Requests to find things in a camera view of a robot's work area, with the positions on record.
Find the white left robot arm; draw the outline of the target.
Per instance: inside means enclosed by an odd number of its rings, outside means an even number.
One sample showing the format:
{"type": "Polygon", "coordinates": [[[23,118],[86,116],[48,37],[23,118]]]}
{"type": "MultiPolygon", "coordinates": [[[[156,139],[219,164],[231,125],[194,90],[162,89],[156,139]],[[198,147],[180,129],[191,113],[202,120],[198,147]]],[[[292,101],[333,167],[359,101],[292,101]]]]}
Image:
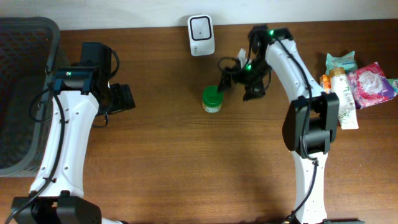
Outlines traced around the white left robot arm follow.
{"type": "Polygon", "coordinates": [[[83,198],[83,168],[95,118],[136,106],[129,85],[109,82],[118,59],[111,47],[85,42],[79,62],[55,72],[44,90],[53,102],[44,156],[29,195],[14,197],[6,223],[111,223],[83,198]]]}

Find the teal wipes packet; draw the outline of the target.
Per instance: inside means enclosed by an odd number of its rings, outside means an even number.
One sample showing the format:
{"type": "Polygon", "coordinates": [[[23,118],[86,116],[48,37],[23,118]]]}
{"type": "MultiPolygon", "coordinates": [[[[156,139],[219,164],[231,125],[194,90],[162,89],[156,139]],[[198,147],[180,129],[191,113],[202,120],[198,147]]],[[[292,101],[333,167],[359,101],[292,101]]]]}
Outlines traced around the teal wipes packet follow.
{"type": "Polygon", "coordinates": [[[327,53],[326,56],[326,74],[329,75],[330,71],[335,68],[343,68],[346,73],[353,72],[358,69],[357,62],[354,58],[355,51],[352,51],[342,57],[334,57],[331,54],[327,53]]]}

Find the small orange box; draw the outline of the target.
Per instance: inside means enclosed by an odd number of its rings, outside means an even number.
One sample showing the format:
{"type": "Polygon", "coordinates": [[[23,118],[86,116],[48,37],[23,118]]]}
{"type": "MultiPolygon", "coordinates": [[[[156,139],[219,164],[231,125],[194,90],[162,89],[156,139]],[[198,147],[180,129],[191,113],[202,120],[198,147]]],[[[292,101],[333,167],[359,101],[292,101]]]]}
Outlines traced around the small orange box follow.
{"type": "Polygon", "coordinates": [[[320,86],[324,89],[325,93],[331,93],[331,81],[328,75],[324,74],[320,77],[320,86]]]}

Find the white barcode scanner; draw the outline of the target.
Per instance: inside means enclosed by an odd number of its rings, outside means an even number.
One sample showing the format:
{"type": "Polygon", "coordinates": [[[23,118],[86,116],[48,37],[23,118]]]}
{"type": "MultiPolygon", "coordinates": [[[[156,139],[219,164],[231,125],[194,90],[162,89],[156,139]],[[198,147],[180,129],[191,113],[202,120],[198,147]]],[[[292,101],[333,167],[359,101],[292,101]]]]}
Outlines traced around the white barcode scanner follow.
{"type": "Polygon", "coordinates": [[[215,52],[213,21],[209,15],[190,16],[187,27],[192,56],[206,56],[215,52]]]}

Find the grey plastic mesh basket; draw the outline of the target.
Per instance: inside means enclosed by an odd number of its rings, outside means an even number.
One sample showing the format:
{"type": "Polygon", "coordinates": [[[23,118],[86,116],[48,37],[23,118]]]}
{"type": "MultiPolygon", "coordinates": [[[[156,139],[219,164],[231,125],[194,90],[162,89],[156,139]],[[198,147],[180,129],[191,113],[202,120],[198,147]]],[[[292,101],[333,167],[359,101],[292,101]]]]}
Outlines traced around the grey plastic mesh basket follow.
{"type": "Polygon", "coordinates": [[[68,64],[53,20],[1,18],[1,177],[37,175],[52,116],[44,90],[68,64]]]}

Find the white cream tube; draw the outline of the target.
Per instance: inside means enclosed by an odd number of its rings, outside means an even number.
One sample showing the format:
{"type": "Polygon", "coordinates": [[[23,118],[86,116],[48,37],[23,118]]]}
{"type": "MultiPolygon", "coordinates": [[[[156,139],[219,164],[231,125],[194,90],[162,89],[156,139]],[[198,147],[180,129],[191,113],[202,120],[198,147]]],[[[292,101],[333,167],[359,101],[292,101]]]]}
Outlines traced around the white cream tube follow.
{"type": "Polygon", "coordinates": [[[356,106],[344,68],[329,71],[331,91],[339,99],[338,120],[342,129],[358,129],[356,106]]]}

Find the red purple tissue pack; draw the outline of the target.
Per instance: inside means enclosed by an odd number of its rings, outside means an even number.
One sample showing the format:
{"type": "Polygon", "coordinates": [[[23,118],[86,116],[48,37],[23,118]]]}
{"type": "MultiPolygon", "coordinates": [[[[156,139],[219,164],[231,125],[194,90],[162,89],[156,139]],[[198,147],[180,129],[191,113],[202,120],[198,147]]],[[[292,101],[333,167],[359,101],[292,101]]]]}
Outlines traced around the red purple tissue pack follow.
{"type": "Polygon", "coordinates": [[[346,77],[357,110],[389,101],[397,95],[377,62],[349,72],[346,77]]]}

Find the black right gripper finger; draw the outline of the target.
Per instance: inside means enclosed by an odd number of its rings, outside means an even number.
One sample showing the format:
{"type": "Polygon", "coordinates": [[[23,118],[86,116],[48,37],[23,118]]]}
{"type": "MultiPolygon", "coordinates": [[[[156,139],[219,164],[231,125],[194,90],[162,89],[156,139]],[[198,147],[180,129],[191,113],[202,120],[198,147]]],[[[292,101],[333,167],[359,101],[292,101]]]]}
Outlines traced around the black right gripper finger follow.
{"type": "Polygon", "coordinates": [[[221,73],[221,80],[218,84],[218,93],[223,93],[231,89],[232,71],[225,70],[221,73]]]}
{"type": "Polygon", "coordinates": [[[265,89],[262,85],[245,86],[244,101],[254,100],[265,96],[265,89]]]}

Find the green lid jar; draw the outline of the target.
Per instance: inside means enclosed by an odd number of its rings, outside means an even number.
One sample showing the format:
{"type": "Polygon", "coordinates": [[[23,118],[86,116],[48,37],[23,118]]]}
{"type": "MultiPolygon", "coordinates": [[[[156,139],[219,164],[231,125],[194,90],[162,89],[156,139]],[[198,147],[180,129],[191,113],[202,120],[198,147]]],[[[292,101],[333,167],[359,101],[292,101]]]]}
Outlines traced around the green lid jar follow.
{"type": "Polygon", "coordinates": [[[218,86],[208,86],[202,94],[202,107],[207,113],[217,113],[222,107],[223,94],[218,91],[218,86]]]}

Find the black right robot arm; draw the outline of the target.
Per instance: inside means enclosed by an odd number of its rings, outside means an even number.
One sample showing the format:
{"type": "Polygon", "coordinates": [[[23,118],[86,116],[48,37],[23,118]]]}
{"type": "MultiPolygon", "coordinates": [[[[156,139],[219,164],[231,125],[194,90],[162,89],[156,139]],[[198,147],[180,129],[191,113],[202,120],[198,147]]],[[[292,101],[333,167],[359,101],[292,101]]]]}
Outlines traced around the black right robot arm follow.
{"type": "Polygon", "coordinates": [[[294,209],[284,223],[328,223],[324,203],[325,165],[336,138],[339,99],[326,93],[314,80],[301,59],[287,28],[254,26],[248,34],[249,53],[254,59],[234,59],[233,67],[221,70],[218,91],[232,83],[245,87],[245,101],[262,98],[267,86],[263,79],[275,73],[280,80],[289,108],[282,126],[282,137],[295,166],[294,209]]]}

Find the green kleenex tissue pack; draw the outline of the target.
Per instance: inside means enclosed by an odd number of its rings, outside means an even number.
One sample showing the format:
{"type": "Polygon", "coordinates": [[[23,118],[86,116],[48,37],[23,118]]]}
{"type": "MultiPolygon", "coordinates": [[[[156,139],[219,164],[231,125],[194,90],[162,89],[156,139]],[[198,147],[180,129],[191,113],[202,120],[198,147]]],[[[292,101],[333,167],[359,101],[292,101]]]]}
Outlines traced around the green kleenex tissue pack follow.
{"type": "Polygon", "coordinates": [[[397,78],[390,78],[387,80],[391,87],[394,89],[395,93],[398,93],[398,79],[397,78]]]}

